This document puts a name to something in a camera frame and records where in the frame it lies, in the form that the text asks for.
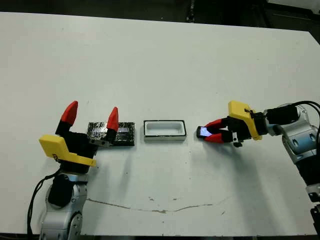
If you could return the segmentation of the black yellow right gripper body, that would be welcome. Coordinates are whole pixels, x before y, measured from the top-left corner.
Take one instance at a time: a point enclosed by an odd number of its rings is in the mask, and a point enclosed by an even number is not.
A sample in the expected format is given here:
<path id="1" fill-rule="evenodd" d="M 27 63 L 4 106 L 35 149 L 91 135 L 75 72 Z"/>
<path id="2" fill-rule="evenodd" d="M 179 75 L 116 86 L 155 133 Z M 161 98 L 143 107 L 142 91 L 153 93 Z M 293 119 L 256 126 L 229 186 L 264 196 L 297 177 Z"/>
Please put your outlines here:
<path id="1" fill-rule="evenodd" d="M 245 140 L 262 140 L 267 134 L 266 119 L 262 112 L 256 112 L 248 104 L 231 100 L 228 103 L 227 128 L 233 134 L 233 145 L 242 147 Z"/>

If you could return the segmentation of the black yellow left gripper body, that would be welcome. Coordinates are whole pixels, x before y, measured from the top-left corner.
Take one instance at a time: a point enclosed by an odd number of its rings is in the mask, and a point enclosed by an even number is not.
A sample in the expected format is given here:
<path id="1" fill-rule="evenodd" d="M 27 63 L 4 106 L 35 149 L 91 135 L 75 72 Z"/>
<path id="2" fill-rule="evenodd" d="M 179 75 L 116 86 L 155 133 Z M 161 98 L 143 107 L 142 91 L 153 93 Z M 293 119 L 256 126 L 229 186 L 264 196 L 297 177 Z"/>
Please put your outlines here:
<path id="1" fill-rule="evenodd" d="M 112 143 L 105 139 L 92 140 L 84 133 L 69 132 L 64 136 L 45 134 L 39 143 L 49 158 L 60 164 L 63 172 L 87 173 L 96 166 L 99 147 L 110 147 Z"/>

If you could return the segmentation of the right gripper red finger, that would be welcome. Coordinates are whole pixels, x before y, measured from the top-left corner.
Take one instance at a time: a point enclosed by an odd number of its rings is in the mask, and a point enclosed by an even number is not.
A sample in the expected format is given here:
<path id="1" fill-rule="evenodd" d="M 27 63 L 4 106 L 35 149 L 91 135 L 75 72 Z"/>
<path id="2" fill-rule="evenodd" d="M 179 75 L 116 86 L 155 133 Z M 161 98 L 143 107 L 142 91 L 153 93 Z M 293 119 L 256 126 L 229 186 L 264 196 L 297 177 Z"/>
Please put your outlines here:
<path id="1" fill-rule="evenodd" d="M 231 143 L 234 141 L 233 133 L 232 132 L 219 132 L 211 134 L 210 136 L 206 136 L 204 141 L 210 143 L 217 143 L 217 144 L 224 144 L 224 143 Z"/>
<path id="2" fill-rule="evenodd" d="M 225 117 L 211 121 L 207 123 L 205 127 L 211 130 L 226 130 L 233 124 L 233 122 L 234 120 L 232 117 Z"/>

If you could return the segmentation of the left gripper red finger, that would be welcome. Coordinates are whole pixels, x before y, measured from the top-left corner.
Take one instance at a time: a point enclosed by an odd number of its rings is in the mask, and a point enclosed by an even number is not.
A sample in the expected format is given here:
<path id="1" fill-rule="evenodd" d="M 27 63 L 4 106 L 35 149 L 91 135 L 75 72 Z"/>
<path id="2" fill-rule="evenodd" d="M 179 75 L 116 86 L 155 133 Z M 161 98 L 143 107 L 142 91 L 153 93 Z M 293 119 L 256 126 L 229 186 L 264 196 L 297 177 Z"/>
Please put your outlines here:
<path id="1" fill-rule="evenodd" d="M 116 138 L 116 135 L 119 129 L 119 112 L 117 107 L 114 107 L 112 109 L 108 117 L 106 128 L 107 128 L 107 132 L 106 132 L 105 139 L 108 142 L 113 142 Z"/>
<path id="2" fill-rule="evenodd" d="M 78 101 L 74 100 L 70 103 L 67 108 L 64 110 L 60 121 L 58 123 L 56 134 L 64 134 L 69 132 L 70 128 L 73 126 L 78 111 Z"/>

